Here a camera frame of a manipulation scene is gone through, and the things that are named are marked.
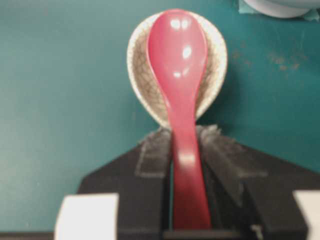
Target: plastic spoon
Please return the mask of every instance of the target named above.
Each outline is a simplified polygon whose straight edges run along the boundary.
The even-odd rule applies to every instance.
[[[211,228],[195,126],[196,99],[207,51],[201,26],[180,9],[161,14],[147,39],[148,62],[162,92],[173,133],[175,229]]]

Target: spoon bowl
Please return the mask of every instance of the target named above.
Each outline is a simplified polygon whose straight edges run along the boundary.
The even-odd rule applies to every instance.
[[[220,92],[227,72],[228,54],[225,40],[218,29],[204,17],[189,13],[200,24],[208,48],[206,70],[196,97],[195,116],[198,119]],[[146,55],[148,34],[160,14],[148,17],[133,31],[127,49],[127,68],[131,86],[144,108],[162,127],[170,128],[165,102]]]

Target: spoon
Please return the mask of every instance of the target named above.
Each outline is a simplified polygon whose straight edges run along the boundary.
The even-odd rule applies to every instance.
[[[147,39],[148,63],[172,128],[175,229],[211,228],[195,125],[196,99],[207,51],[201,26],[181,9],[163,12]]]

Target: teal surface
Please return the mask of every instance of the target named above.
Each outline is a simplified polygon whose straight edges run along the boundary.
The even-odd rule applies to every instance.
[[[225,84],[198,123],[320,171],[319,23],[239,14],[233,0],[2,0],[0,231],[52,230],[82,176],[158,127],[126,50],[169,8],[206,17],[227,43]]]

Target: stain on surface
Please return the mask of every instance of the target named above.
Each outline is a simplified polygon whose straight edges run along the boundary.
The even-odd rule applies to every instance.
[[[295,64],[300,64],[302,61],[308,60],[308,57],[303,52],[298,51],[290,56],[290,60]]]
[[[288,68],[287,68],[287,66],[280,65],[280,66],[279,66],[279,69],[280,69],[281,71],[286,71]]]
[[[300,63],[295,63],[295,64],[292,65],[292,68],[293,68],[294,70],[296,70],[296,69],[299,68],[299,66],[300,66]]]
[[[285,58],[274,52],[271,52],[268,54],[268,59],[271,61],[271,63],[277,64],[277,65],[285,63]]]
[[[252,65],[252,62],[251,62],[251,61],[245,61],[244,64],[245,64],[246,66],[248,66],[248,68],[250,68],[251,65]]]
[[[237,60],[239,57],[240,57],[240,53],[238,51],[235,51],[235,52],[232,53],[232,58],[234,60]]]

